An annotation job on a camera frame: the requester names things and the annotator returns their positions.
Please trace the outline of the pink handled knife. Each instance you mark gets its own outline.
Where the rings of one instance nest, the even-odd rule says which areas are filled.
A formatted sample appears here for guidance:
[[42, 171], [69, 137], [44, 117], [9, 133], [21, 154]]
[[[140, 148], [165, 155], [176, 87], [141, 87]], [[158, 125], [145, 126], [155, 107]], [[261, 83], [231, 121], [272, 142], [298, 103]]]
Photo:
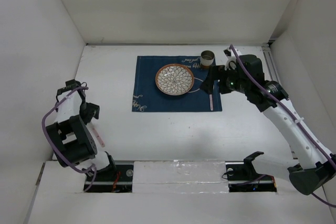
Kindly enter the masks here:
[[213, 111], [214, 107], [213, 107], [213, 95], [212, 94], [209, 95], [209, 107], [210, 107], [210, 111]]

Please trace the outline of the pink handled fork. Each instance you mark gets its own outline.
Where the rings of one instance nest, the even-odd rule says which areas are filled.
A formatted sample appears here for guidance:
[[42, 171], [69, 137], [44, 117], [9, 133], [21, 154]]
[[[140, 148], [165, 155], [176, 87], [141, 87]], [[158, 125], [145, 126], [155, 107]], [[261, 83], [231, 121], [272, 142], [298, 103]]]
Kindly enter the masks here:
[[100, 146], [102, 148], [104, 148], [105, 147], [105, 143], [104, 143], [103, 139], [101, 138], [100, 134], [98, 133], [98, 131], [95, 129], [94, 126], [91, 126], [91, 131], [93, 132], [93, 134], [94, 134], [96, 140], [98, 141], [98, 143], [100, 144]]

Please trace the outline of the white cup with cork base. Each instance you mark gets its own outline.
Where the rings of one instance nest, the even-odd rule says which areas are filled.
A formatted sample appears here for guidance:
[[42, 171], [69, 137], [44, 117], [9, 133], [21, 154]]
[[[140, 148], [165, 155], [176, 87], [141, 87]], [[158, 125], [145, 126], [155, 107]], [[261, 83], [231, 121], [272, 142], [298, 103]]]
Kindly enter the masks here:
[[200, 56], [200, 66], [202, 69], [209, 69], [213, 64], [215, 59], [215, 54], [210, 50], [205, 50]]

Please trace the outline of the floral patterned ceramic bowl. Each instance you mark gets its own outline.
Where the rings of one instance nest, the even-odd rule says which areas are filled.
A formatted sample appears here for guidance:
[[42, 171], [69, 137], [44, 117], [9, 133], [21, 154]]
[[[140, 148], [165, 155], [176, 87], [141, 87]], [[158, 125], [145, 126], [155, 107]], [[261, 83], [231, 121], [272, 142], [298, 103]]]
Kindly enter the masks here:
[[164, 94], [171, 96], [184, 95], [193, 87], [194, 75], [185, 65], [168, 64], [156, 73], [155, 84]]

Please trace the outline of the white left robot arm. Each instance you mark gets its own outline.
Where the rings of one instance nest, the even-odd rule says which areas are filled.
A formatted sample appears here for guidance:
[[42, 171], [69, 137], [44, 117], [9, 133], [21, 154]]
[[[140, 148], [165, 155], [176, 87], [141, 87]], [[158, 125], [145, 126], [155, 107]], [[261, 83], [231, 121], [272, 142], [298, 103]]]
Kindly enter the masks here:
[[100, 106], [86, 101], [85, 91], [88, 90], [81, 82], [72, 79], [57, 90], [56, 119], [53, 124], [45, 124], [43, 131], [52, 146], [56, 158], [62, 167], [78, 168], [79, 165], [92, 165], [105, 180], [112, 180], [117, 175], [117, 167], [108, 152], [97, 149], [96, 142], [87, 128], [92, 119], [98, 119]]

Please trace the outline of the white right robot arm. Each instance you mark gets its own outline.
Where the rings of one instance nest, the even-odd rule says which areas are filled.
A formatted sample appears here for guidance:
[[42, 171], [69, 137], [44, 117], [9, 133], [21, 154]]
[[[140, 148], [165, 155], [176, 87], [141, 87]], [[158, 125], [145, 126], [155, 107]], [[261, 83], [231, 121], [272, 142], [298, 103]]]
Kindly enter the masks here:
[[284, 88], [265, 79], [262, 61], [257, 56], [239, 54], [233, 45], [224, 53], [228, 58], [226, 64], [210, 66], [201, 89], [213, 94], [217, 81], [220, 94], [234, 91], [244, 94], [278, 129], [296, 156], [296, 159], [275, 158], [254, 152], [244, 158], [242, 168], [227, 169], [229, 180], [234, 180], [236, 174], [242, 175], [245, 186], [272, 176], [291, 182], [303, 195], [312, 195], [335, 177], [335, 154], [311, 132]]

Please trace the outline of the aluminium rail on right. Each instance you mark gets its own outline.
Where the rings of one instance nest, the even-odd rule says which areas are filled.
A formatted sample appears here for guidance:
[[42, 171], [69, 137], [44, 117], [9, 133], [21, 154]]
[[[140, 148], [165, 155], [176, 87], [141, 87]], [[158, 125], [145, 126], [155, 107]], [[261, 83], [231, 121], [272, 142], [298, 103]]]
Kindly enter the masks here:
[[264, 57], [265, 57], [266, 65], [267, 65], [268, 72], [269, 72], [271, 80], [280, 83], [280, 79], [279, 79], [279, 76], [278, 76], [276, 65], [273, 61], [273, 57], [272, 57], [271, 49], [270, 49], [269, 45], [268, 44], [263, 44], [261, 48], [262, 48], [262, 51], [263, 51], [263, 54], [264, 54]]

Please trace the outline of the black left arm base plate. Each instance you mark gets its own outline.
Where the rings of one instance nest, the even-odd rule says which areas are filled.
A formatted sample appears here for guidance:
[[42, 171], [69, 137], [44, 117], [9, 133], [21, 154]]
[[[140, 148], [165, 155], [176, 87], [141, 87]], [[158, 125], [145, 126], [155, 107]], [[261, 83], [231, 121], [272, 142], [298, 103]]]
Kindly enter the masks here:
[[115, 161], [116, 169], [104, 168], [97, 175], [89, 189], [93, 175], [86, 176], [83, 186], [87, 193], [131, 193], [134, 161]]

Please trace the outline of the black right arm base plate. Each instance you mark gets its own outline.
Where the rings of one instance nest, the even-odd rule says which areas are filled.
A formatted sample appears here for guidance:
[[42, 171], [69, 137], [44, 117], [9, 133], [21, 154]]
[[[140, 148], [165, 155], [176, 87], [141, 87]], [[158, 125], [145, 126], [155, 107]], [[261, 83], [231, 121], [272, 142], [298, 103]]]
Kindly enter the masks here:
[[253, 167], [252, 161], [263, 154], [257, 151], [243, 161], [225, 162], [226, 170], [221, 178], [228, 182], [230, 193], [277, 192], [274, 177], [259, 174]]

